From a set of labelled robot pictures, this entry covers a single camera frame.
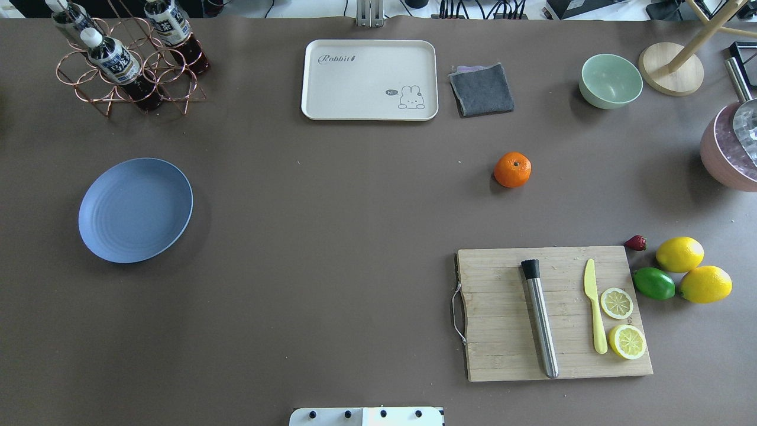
gray cloth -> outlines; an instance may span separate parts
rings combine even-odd
[[[490,67],[458,67],[457,72],[450,74],[450,83],[463,117],[509,112],[516,107],[500,63]]]

pink bowl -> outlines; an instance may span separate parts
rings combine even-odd
[[[757,166],[752,163],[734,133],[734,112],[740,103],[723,108],[702,135],[699,153],[707,171],[718,182],[735,190],[757,193]]]

green bowl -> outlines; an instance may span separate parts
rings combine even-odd
[[[613,109],[638,98],[643,80],[639,70],[625,58],[601,53],[584,62],[578,88],[590,104],[601,109]]]

round wooden base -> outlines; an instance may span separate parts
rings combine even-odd
[[[639,72],[655,90],[670,96],[686,96],[694,93],[705,78],[704,67],[696,55],[686,60],[676,71],[670,72],[668,64],[684,47],[670,42],[661,42],[644,49],[639,56]]]

wooden cutting board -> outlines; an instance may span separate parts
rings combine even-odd
[[[520,267],[531,258],[539,259],[560,379],[652,374],[648,347],[635,360],[623,359],[609,347],[602,355],[594,351],[591,304],[584,294],[589,258],[596,262],[600,295],[618,287],[634,301],[634,312],[625,320],[602,313],[605,334],[618,324],[633,324],[643,331],[625,247],[462,249],[457,252],[457,267],[468,340],[468,380],[547,379],[534,344],[533,314]]]

